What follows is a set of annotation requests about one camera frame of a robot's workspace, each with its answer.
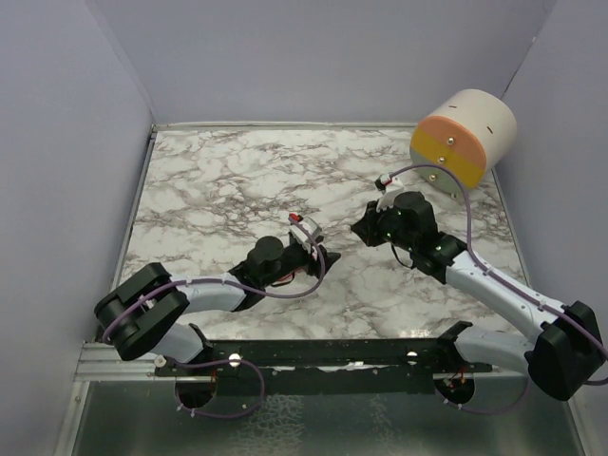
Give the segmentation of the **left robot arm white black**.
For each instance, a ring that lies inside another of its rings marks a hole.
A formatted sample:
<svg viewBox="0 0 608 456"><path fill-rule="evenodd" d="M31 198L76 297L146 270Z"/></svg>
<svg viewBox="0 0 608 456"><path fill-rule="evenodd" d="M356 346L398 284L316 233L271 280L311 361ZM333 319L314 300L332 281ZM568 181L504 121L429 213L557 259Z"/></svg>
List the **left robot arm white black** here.
<svg viewBox="0 0 608 456"><path fill-rule="evenodd" d="M207 341L196 325L181 325L178 318L189 312L248 310L268 295L268 287L298 272L320 278L341 258L322 240L305 247L293 235L288 245L262 237L224 276L187 279L171 275L159 262L149 263L96 304L103 340L124 361L153 352L176 359L189 374L200 374L209 366Z"/></svg>

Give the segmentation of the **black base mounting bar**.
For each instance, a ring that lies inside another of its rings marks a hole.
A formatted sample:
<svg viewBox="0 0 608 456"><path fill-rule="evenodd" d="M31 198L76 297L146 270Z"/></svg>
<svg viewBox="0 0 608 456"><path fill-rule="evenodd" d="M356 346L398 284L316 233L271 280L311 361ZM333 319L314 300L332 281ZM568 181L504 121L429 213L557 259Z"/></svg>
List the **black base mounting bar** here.
<svg viewBox="0 0 608 456"><path fill-rule="evenodd" d="M158 377L218 395L249 396L376 392L431 394L433 381L456 373L486 373L438 338L215 340L189 365L168 359Z"/></svg>

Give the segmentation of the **cylindrical drawer box pastel front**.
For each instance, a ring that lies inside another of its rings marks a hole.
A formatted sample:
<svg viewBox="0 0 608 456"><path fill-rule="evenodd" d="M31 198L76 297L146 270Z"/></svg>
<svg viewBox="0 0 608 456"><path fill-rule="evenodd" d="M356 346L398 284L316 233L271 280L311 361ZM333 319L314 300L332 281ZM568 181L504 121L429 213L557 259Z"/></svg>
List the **cylindrical drawer box pastel front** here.
<svg viewBox="0 0 608 456"><path fill-rule="evenodd" d="M457 92L412 133L410 159L431 185L456 198L476 188L510 150L517 135L512 110L480 89Z"/></svg>

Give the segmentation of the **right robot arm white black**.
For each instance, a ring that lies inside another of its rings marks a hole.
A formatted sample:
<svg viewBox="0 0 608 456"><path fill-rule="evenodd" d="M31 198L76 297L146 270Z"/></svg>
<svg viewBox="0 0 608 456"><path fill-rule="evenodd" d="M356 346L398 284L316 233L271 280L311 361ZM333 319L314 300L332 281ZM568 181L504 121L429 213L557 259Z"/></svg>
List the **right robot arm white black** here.
<svg viewBox="0 0 608 456"><path fill-rule="evenodd" d="M458 371L481 362L525 373L550 397L569 400L607 358L594 311L539 294L476 256L468 244L439 230L432 205L419 192L388 192L367 204L351 226L366 246L408 252L412 268L479 300L518 335L471 325L436 349L438 364Z"/></svg>

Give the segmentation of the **aluminium extrusion rail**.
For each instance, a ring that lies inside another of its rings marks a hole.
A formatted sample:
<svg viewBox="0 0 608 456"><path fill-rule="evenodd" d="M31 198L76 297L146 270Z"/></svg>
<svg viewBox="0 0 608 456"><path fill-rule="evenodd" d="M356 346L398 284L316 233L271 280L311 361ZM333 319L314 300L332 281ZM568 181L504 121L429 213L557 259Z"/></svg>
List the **aluminium extrusion rail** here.
<svg viewBox="0 0 608 456"><path fill-rule="evenodd" d="M118 353L101 343L84 343L74 375L75 381L144 381L155 374L154 356L123 361Z"/></svg>

